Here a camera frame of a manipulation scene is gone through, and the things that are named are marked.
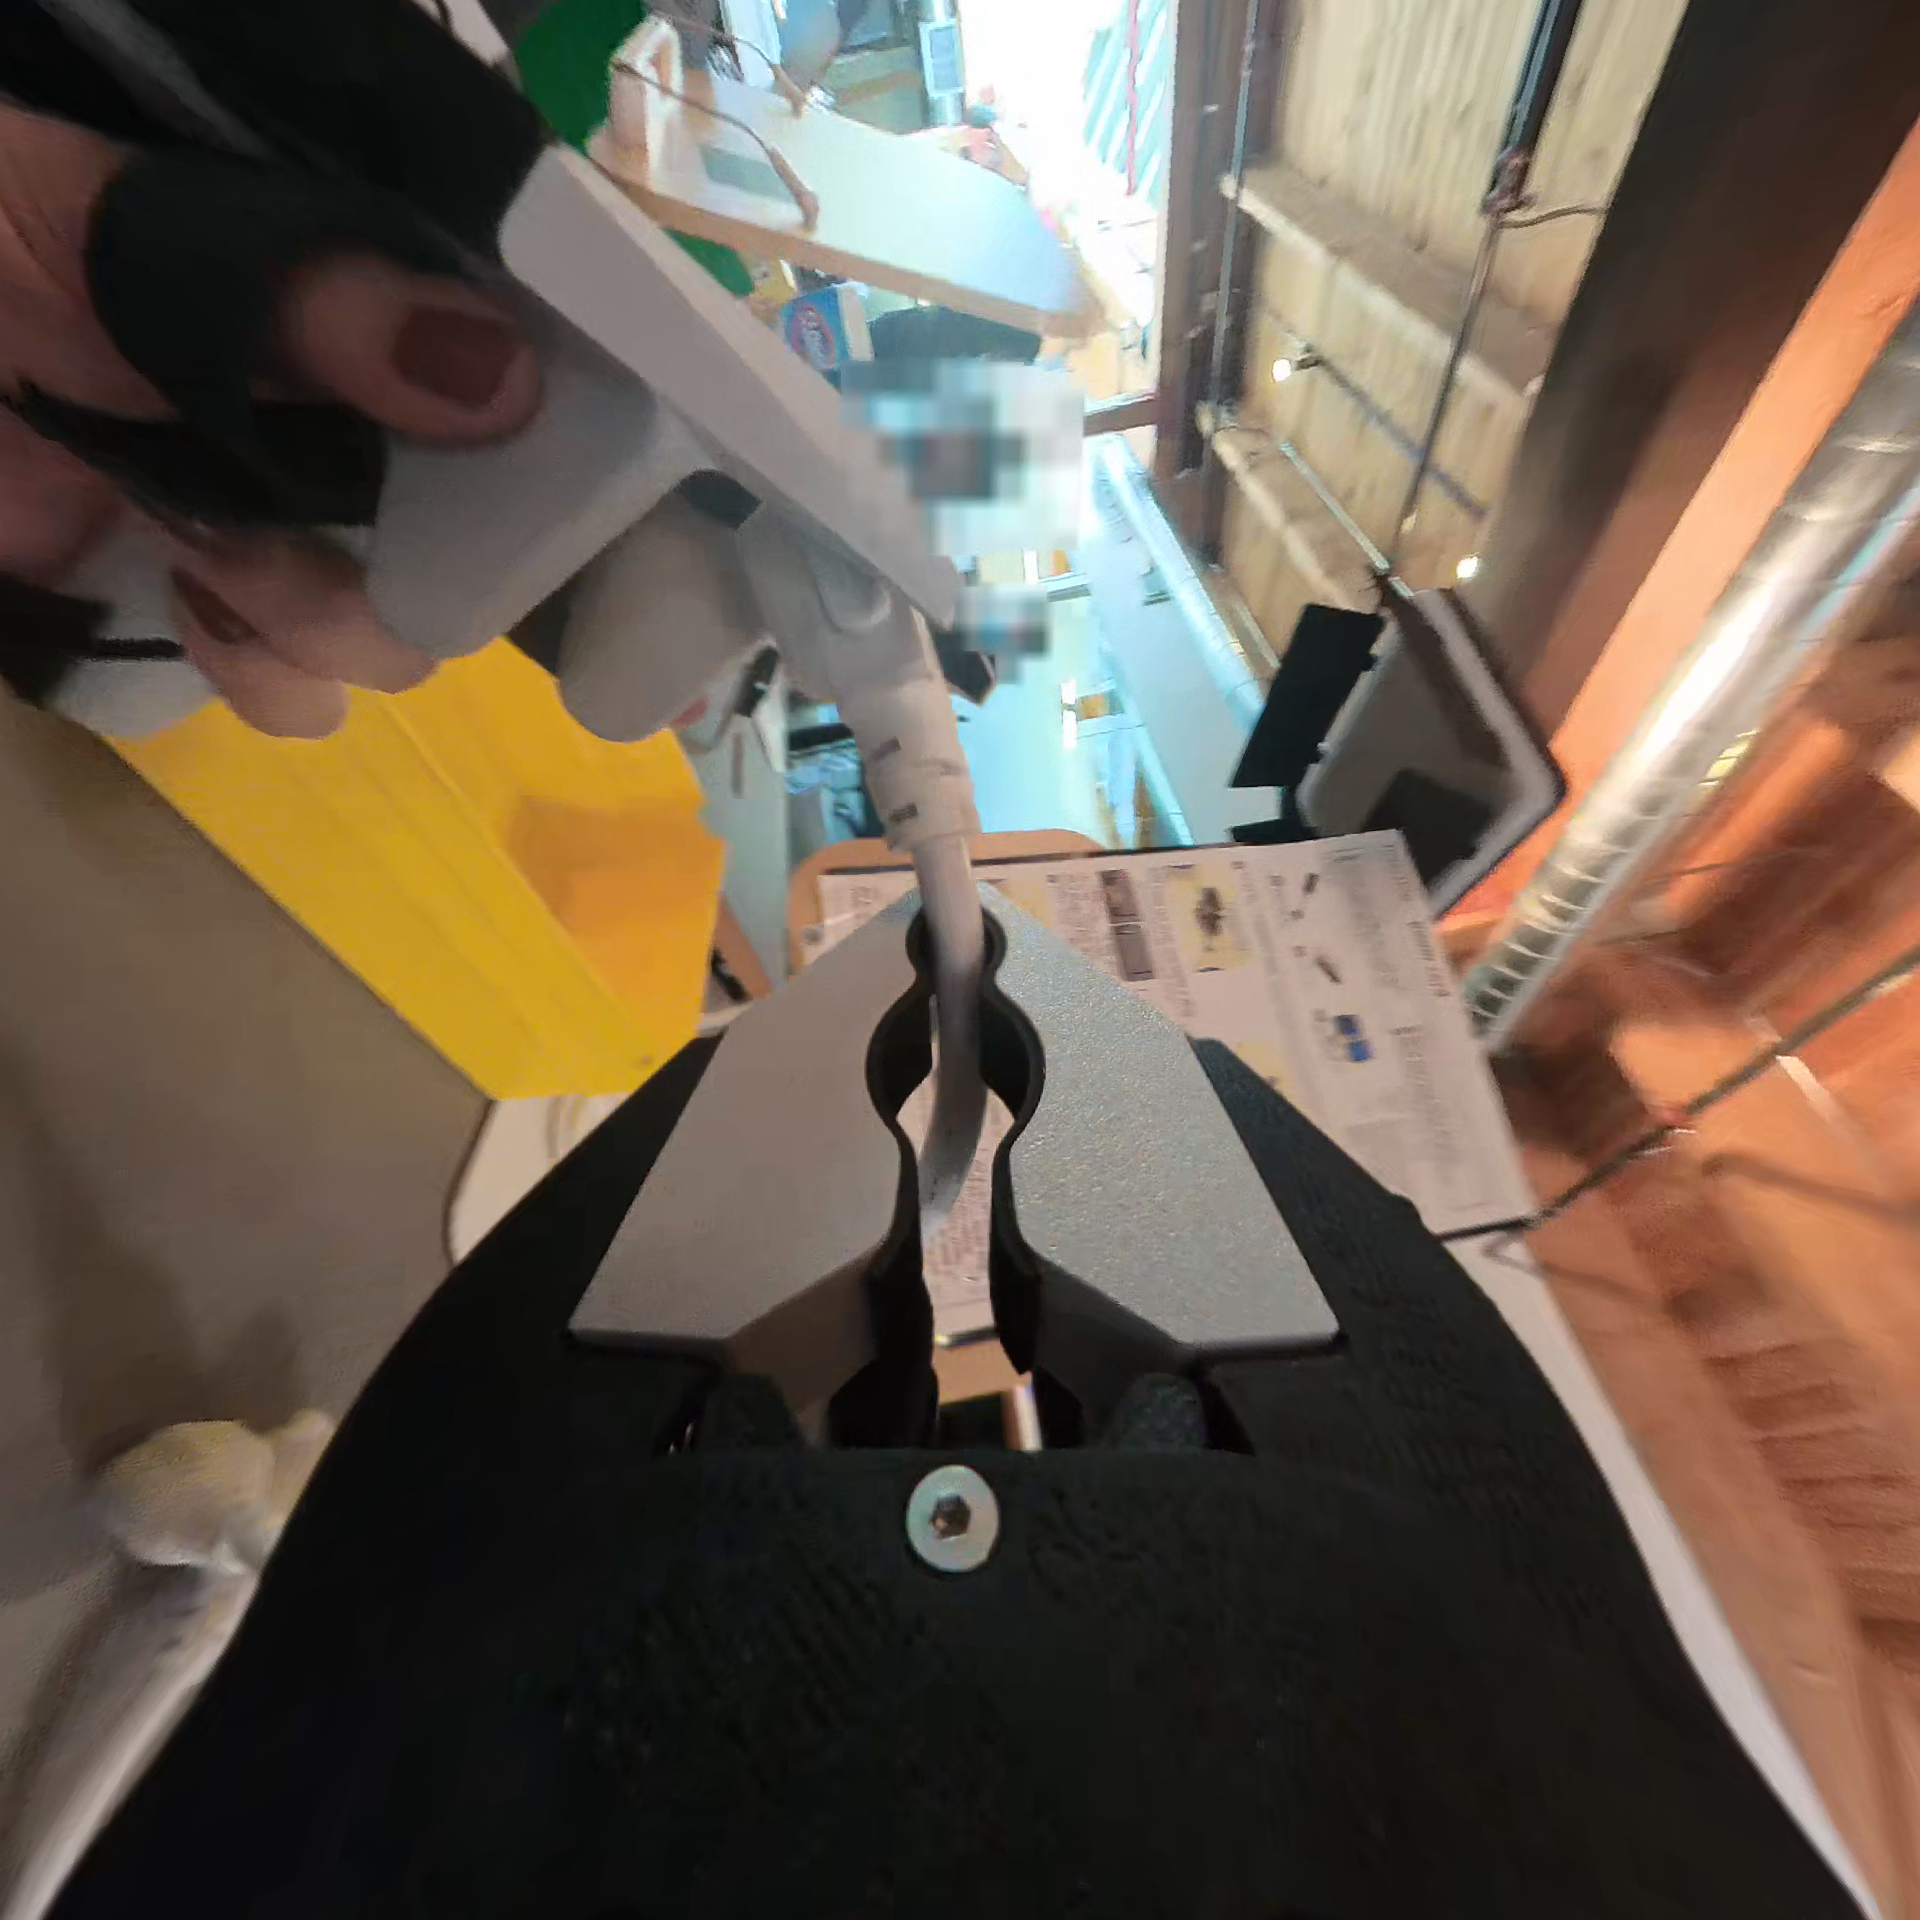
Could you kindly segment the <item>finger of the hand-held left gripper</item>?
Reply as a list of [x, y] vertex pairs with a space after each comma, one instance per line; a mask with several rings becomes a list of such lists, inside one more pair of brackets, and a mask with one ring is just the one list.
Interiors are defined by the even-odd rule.
[[653, 224], [584, 154], [548, 145], [499, 224], [502, 266], [647, 383], [738, 471], [933, 623], [957, 572], [922, 505], [843, 394]]
[[558, 682], [603, 741], [671, 728], [766, 640], [736, 529], [704, 512], [652, 512], [573, 580]]

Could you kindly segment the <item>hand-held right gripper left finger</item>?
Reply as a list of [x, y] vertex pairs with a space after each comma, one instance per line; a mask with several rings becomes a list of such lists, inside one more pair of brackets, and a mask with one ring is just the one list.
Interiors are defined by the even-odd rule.
[[922, 1162], [935, 1064], [922, 901], [901, 895], [731, 1022], [570, 1330], [774, 1385], [837, 1446], [914, 1446], [938, 1375]]

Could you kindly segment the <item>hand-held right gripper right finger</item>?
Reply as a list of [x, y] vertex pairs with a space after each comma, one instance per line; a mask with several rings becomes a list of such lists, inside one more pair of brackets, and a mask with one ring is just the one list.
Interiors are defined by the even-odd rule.
[[1338, 1313], [1196, 1044], [994, 888], [980, 1069], [997, 1340], [1040, 1439], [1084, 1444], [1146, 1375], [1325, 1357]]

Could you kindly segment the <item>white power plug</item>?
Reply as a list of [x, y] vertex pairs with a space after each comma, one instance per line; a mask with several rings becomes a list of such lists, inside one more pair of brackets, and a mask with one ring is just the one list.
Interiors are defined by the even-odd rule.
[[893, 850], [978, 831], [952, 694], [919, 609], [773, 506], [736, 529], [742, 576], [788, 677], [838, 711]]

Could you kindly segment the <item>person's left hand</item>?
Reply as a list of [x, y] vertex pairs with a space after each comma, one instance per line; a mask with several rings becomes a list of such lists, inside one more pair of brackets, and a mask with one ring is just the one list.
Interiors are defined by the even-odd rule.
[[534, 350], [468, 276], [424, 269], [365, 196], [148, 151], [5, 102], [5, 680], [92, 649], [82, 561], [140, 533], [178, 652], [246, 725], [320, 737], [348, 689], [432, 673], [324, 538], [261, 506], [261, 417], [477, 446], [527, 425]]

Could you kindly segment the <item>blue and white box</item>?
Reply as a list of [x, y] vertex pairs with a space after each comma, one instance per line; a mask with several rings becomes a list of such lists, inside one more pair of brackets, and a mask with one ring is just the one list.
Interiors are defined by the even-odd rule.
[[788, 296], [779, 305], [778, 332], [830, 383], [838, 383], [847, 365], [872, 361], [867, 288], [860, 280], [832, 280]]

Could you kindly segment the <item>white table with wooden edge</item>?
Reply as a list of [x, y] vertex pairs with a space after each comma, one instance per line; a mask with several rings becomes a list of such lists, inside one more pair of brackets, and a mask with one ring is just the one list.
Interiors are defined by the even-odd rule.
[[1102, 332], [1079, 255], [1013, 180], [919, 135], [752, 87], [693, 56], [701, 23], [626, 37], [589, 157], [660, 225], [1061, 343]]

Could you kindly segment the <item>printed paper sheet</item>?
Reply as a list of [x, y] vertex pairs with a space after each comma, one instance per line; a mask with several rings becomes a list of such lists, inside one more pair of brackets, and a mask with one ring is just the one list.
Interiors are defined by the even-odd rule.
[[1190, 1040], [1224, 1046], [1434, 1237], [1475, 1239], [1531, 1210], [1396, 833], [1004, 857], [975, 876]]

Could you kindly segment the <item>green board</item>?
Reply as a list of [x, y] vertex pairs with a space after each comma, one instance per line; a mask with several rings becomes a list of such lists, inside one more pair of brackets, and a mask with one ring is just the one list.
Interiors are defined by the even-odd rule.
[[[723, 23], [715, 1], [663, 5], [704, 26]], [[539, 5], [510, 31], [510, 48], [520, 92], [539, 109], [548, 130], [588, 153], [592, 135], [607, 121], [610, 72], [618, 48], [655, 10], [648, 1], [550, 1]], [[731, 296], [752, 293], [748, 263], [731, 247], [674, 231], [677, 247], [699, 263]]]

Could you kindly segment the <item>yellow plastic bin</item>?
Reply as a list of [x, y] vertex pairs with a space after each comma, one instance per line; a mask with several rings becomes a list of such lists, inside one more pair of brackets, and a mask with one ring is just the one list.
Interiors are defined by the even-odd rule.
[[324, 737], [214, 704], [115, 749], [487, 1097], [632, 1093], [696, 1033], [726, 845], [682, 742], [592, 735], [507, 640]]

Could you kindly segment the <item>white framed screen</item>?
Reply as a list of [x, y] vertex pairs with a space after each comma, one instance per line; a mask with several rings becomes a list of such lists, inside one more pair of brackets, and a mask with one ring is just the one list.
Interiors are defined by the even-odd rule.
[[1229, 778], [1271, 798], [1243, 845], [1395, 831], [1434, 921], [1554, 815], [1567, 782], [1448, 589], [1307, 602]]

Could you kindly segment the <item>white crumpled cloth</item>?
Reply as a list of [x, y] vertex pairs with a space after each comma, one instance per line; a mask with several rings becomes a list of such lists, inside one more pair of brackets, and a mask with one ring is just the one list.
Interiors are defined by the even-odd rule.
[[251, 1577], [269, 1560], [336, 1430], [318, 1408], [271, 1430], [165, 1426], [103, 1468], [93, 1518], [140, 1566]]

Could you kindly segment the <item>silver ventilation duct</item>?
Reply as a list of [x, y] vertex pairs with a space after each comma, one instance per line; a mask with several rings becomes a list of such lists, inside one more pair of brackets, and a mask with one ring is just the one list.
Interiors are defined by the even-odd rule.
[[1908, 303], [1464, 975], [1463, 1001], [1487, 1056], [1520, 1037], [1628, 885], [1718, 796], [1773, 713], [1877, 606], [1915, 514], [1917, 305]]

